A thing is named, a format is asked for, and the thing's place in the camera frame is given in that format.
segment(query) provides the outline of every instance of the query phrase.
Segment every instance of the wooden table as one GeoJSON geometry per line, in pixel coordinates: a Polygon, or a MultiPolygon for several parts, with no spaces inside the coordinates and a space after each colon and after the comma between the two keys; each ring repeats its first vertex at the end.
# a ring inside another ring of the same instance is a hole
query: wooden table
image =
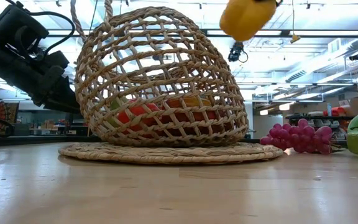
{"type": "Polygon", "coordinates": [[[135,166],[0,147],[0,224],[358,224],[358,156],[287,152],[227,166],[135,166]]]}

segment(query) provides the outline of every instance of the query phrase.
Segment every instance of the wicker basket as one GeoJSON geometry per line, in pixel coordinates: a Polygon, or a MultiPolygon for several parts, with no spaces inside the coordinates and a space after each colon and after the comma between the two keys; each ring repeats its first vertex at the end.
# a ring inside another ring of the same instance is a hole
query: wicker basket
{"type": "Polygon", "coordinates": [[[91,32],[75,95],[92,132],[112,144],[229,144],[248,129],[226,61],[191,19],[167,7],[109,17],[91,32]]]}

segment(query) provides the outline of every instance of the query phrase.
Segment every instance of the round straw mat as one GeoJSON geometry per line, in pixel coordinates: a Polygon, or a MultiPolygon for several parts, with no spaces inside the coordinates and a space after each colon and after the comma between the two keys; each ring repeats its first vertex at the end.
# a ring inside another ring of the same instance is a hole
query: round straw mat
{"type": "Polygon", "coordinates": [[[59,149],[64,156],[84,160],[134,164],[227,164],[273,159],[283,154],[274,146],[238,142],[222,147],[130,147],[106,143],[74,143],[59,149]]]}

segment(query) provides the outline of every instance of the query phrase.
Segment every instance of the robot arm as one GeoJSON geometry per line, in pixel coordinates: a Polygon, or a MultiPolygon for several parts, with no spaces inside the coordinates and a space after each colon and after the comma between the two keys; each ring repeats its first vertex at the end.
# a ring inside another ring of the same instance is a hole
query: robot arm
{"type": "Polygon", "coordinates": [[[30,15],[59,15],[54,12],[31,13],[17,2],[0,15],[0,77],[25,91],[35,105],[68,113],[79,113],[80,106],[70,89],[68,78],[62,74],[68,60],[61,51],[48,51],[68,37],[49,47],[42,55],[31,57],[29,52],[38,47],[48,31],[30,15]]]}

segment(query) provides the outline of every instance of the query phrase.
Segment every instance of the woven basket handle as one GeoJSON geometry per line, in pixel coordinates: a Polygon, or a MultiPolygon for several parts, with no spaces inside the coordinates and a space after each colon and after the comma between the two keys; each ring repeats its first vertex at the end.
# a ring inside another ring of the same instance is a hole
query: woven basket handle
{"type": "MultiPolygon", "coordinates": [[[[104,14],[104,21],[105,22],[108,22],[108,20],[110,20],[110,18],[112,18],[111,2],[112,2],[112,0],[104,0],[104,8],[106,9],[106,12],[104,14]]],[[[71,17],[72,17],[73,22],[75,24],[75,30],[80,34],[80,37],[82,38],[82,40],[85,41],[86,36],[85,36],[84,30],[82,29],[81,23],[77,18],[77,14],[76,14],[76,11],[75,11],[75,3],[76,3],[76,0],[71,0],[70,1],[71,17]]]]}

